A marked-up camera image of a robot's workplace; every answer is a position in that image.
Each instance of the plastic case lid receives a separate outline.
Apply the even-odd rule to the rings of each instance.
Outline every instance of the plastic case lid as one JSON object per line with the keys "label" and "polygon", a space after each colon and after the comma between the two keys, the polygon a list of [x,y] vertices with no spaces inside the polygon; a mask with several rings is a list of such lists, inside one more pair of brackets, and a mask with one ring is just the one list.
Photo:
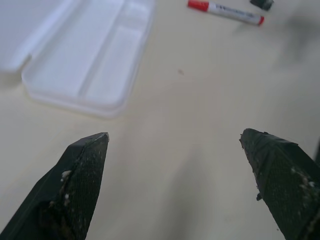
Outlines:
{"label": "plastic case lid", "polygon": [[22,69],[29,95],[84,113],[124,109],[154,0],[0,0],[0,71]]}

